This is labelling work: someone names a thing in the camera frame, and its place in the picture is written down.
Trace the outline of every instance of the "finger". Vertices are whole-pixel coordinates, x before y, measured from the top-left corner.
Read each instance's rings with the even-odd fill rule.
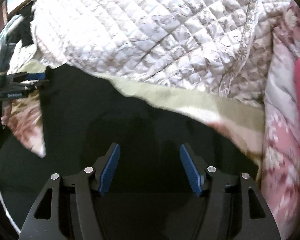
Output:
[[[2,123],[2,125],[7,125],[8,121],[9,121],[9,116],[5,115],[5,116],[1,117],[1,123]]]
[[[9,102],[8,105],[4,107],[4,115],[10,116],[12,111],[12,103]]]

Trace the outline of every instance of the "dark bed surface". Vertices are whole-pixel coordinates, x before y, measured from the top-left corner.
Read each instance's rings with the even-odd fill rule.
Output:
[[[124,97],[108,81],[68,65],[48,68],[47,75],[50,88],[40,94],[46,157],[25,149],[8,130],[0,138],[0,189],[20,228],[51,174],[78,173],[112,142],[119,143],[121,158],[110,193],[98,203],[113,232],[122,227],[128,233],[133,224],[149,232],[150,222],[162,239],[170,239],[171,225],[185,227],[172,239],[193,231],[205,200],[191,193],[179,160],[182,143],[225,173],[257,173],[252,161],[204,124]]]

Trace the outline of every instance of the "pink floral fabric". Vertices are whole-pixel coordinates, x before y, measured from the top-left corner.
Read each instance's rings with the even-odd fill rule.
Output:
[[[293,1],[273,31],[273,58],[265,90],[266,130],[261,192],[282,239],[300,219],[300,123],[294,87],[300,58],[300,9]]]
[[[28,98],[12,102],[7,126],[24,147],[39,157],[45,156],[38,91],[33,92]]]

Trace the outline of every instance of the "metal screw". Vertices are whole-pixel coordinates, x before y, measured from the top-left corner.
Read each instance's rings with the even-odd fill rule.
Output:
[[[55,179],[57,179],[57,178],[59,178],[59,174],[58,174],[58,173],[53,173],[53,174],[51,175],[51,179],[55,180]]]
[[[241,175],[244,179],[249,179],[250,178],[250,175],[248,173],[242,173]]]
[[[84,172],[85,172],[85,173],[91,173],[91,172],[93,172],[93,168],[92,168],[92,167],[86,167],[86,168],[84,169]]]
[[[216,172],[217,169],[216,169],[215,167],[213,167],[213,166],[209,166],[209,167],[208,167],[208,171],[209,171],[209,172]]]

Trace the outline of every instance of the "white quilted comforter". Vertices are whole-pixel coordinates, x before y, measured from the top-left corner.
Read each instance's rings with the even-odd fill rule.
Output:
[[[32,34],[49,65],[68,63],[90,74],[196,88],[261,106],[271,29],[289,2],[37,0]],[[34,55],[34,46],[29,51]]]

